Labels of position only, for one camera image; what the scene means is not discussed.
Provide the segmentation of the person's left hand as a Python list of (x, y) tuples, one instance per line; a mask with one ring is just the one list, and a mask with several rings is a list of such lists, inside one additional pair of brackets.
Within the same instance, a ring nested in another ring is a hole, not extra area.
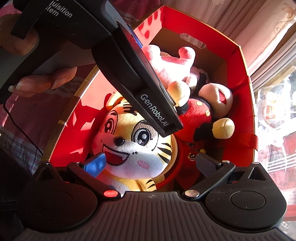
[[(28, 54), (37, 44), (38, 34), (31, 30), (25, 39), (19, 39), (11, 35), (19, 14), (1, 16), (1, 48), (11, 54)], [(49, 75), (30, 75), (22, 78), (16, 85), (11, 85), (8, 91), (22, 97), (31, 97), (42, 93), (47, 89), (57, 89), (72, 80), (77, 67), (60, 69)]]

